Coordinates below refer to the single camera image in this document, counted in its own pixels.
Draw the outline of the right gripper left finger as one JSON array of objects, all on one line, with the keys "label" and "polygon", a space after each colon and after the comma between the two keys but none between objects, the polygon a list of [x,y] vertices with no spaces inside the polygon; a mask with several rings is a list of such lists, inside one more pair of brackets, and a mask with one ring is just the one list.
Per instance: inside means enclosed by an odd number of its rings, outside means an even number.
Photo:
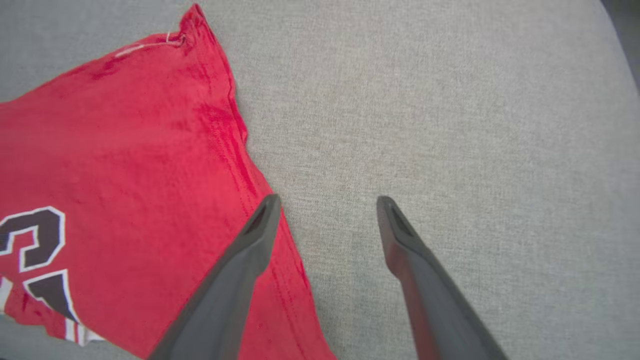
[{"label": "right gripper left finger", "polygon": [[236,360],[258,277],[268,268],[281,198],[268,194],[206,274],[151,360]]}]

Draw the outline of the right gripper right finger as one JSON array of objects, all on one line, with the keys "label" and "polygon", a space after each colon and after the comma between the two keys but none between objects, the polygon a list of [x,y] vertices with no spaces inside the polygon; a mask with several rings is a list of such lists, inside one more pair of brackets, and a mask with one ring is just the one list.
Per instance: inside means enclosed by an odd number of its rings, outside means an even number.
[{"label": "right gripper right finger", "polygon": [[399,280],[420,360],[505,360],[494,339],[395,200],[381,195],[377,221],[386,266]]}]

